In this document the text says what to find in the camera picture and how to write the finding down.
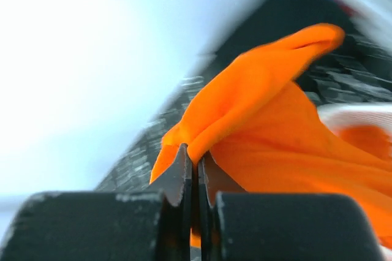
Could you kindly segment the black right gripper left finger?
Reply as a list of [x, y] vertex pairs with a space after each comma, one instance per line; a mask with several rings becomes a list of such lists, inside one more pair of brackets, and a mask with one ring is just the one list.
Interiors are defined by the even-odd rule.
[[181, 145], [144, 190], [43, 192], [18, 210], [2, 260], [189, 260], [192, 162]]

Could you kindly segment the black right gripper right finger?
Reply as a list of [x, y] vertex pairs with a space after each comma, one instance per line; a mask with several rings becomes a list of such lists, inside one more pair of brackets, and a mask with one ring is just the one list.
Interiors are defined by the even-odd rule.
[[387, 260], [341, 194], [248, 193], [206, 153], [198, 164], [203, 260]]

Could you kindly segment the orange t shirt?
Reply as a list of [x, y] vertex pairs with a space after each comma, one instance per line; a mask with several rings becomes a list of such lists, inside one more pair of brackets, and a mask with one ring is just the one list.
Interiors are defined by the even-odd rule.
[[331, 132], [295, 81], [344, 36], [340, 27], [321, 23], [239, 55], [163, 136], [151, 181], [169, 168], [184, 143], [194, 164], [210, 152], [249, 192], [354, 198], [380, 244], [390, 248], [390, 136], [367, 125]]

